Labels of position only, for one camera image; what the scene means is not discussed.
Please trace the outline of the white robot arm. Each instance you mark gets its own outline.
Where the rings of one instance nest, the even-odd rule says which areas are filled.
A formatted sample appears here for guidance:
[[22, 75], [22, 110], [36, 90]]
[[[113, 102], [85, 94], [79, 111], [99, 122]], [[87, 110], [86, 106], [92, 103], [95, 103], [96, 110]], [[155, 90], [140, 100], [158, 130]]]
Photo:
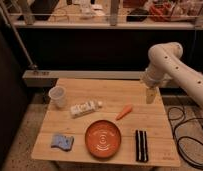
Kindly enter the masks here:
[[148, 87], [157, 87], [168, 74], [174, 81], [203, 108], [203, 75], [184, 64], [180, 58], [183, 47], [171, 42], [153, 45], [148, 51], [150, 60], [142, 81]]

